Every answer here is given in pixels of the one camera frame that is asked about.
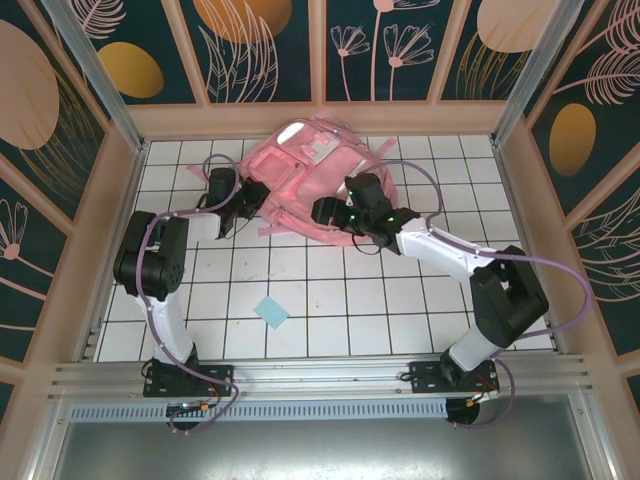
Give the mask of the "pink school backpack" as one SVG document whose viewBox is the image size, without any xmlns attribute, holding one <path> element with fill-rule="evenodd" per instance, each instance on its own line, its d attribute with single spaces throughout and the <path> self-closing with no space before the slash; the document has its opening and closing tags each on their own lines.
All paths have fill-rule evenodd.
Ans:
<svg viewBox="0 0 640 480">
<path fill-rule="evenodd" d="M 384 155 L 397 145 L 389 137 L 376 151 L 338 122 L 326 116 L 294 119 L 251 150 L 240 163 L 223 168 L 235 172 L 235 186 L 243 180 L 262 182 L 271 191 L 261 219 L 267 225 L 261 237 L 295 233 L 320 244 L 346 246 L 352 235 L 311 218 L 316 200 L 325 197 L 346 201 L 346 177 L 368 172 L 377 175 L 391 204 L 398 205 L 392 175 L 382 164 Z M 190 166 L 209 184 L 208 167 Z"/>
</svg>

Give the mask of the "blue sticky note pad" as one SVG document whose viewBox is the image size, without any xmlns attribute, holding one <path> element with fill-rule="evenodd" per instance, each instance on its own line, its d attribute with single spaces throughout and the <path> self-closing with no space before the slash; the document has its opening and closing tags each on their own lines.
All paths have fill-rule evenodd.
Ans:
<svg viewBox="0 0 640 480">
<path fill-rule="evenodd" d="M 270 296 L 264 297 L 253 311 L 272 329 L 278 329 L 289 318 L 289 313 Z"/>
</svg>

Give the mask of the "steel sheet panel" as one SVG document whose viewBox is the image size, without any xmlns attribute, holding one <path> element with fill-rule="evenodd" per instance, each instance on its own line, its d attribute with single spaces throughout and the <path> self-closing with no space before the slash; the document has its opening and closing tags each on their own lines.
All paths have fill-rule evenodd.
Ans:
<svg viewBox="0 0 640 480">
<path fill-rule="evenodd" d="M 582 398 L 498 400 L 498 424 L 435 418 L 236 420 L 180 437 L 158 422 L 53 430 L 37 480 L 623 480 Z"/>
</svg>

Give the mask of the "aluminium side rail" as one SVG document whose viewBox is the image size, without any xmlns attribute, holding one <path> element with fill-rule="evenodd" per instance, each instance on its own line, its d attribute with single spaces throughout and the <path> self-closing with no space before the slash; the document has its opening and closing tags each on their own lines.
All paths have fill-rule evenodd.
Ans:
<svg viewBox="0 0 640 480">
<path fill-rule="evenodd" d="M 141 146 L 134 151 L 126 182 L 115 209 L 99 275 L 88 303 L 73 362 L 95 361 L 99 357 L 102 327 L 108 319 L 113 295 L 113 263 L 136 203 L 148 150 L 149 142 L 142 140 Z"/>
<path fill-rule="evenodd" d="M 554 250 L 556 245 L 562 244 L 559 241 L 559 206 L 530 133 L 514 130 L 508 139 L 496 143 L 494 154 L 522 249 L 529 256 L 566 263 L 563 254 Z M 549 301 L 549 310 L 516 345 L 529 350 L 549 347 L 565 354 L 568 346 L 563 333 L 551 329 L 572 319 L 573 313 L 565 313 L 556 307 L 554 288 L 571 285 L 573 277 L 551 265 L 536 263 L 533 268 Z"/>
</svg>

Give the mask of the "aluminium mounting rail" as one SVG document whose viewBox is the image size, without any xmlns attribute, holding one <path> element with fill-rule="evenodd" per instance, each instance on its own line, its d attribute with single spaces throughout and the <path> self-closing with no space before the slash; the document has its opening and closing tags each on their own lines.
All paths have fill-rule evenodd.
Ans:
<svg viewBox="0 0 640 480">
<path fill-rule="evenodd" d="M 408 397 L 411 387 L 399 379 L 414 361 L 431 355 L 381 355 L 300 359 L 231 360 L 240 398 L 259 400 L 373 399 Z M 579 355 L 551 351 L 507 351 L 497 368 L 503 397 L 511 371 L 518 395 L 588 392 L 593 387 Z M 81 362 L 56 367 L 48 400 L 61 402 L 142 402 L 140 362 Z"/>
</svg>

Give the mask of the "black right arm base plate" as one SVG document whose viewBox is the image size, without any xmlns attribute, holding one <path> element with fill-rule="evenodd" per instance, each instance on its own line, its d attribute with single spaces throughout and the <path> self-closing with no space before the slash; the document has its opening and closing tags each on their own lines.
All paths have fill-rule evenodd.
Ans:
<svg viewBox="0 0 640 480">
<path fill-rule="evenodd" d="M 500 390 L 496 365 L 491 360 L 469 372 L 440 361 L 416 361 L 401 377 L 411 384 L 413 393 L 473 395 Z"/>
</svg>

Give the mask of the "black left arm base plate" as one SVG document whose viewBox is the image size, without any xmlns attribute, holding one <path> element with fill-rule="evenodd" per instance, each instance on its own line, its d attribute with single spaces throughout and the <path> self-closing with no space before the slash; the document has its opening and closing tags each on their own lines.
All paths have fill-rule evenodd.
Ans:
<svg viewBox="0 0 640 480">
<path fill-rule="evenodd" d="M 193 376 L 176 365 L 153 360 L 144 366 L 143 396 L 145 398 L 229 397 L 231 388 L 227 382 L 233 380 L 231 365 L 200 365 L 196 368 L 202 379 Z"/>
</svg>

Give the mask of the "aluminium frame post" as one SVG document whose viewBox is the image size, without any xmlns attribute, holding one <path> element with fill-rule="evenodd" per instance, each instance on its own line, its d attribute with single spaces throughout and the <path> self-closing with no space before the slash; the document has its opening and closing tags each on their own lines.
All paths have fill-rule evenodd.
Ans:
<svg viewBox="0 0 640 480">
<path fill-rule="evenodd" d="M 576 24 L 580 24 L 578 19 L 581 12 L 584 9 L 590 10 L 589 7 L 584 7 L 585 1 L 559 0 L 552 10 L 489 136 L 494 150 L 499 150 L 503 146 L 521 119 L 525 107 L 549 71 L 567 35 Z"/>
<path fill-rule="evenodd" d="M 140 152 L 144 145 L 144 139 L 121 95 L 110 80 L 94 46 L 82 30 L 72 7 L 66 0 L 41 1 L 52 22 L 58 27 L 62 38 L 85 71 L 112 121 L 123 134 L 129 146 L 134 151 Z"/>
</svg>

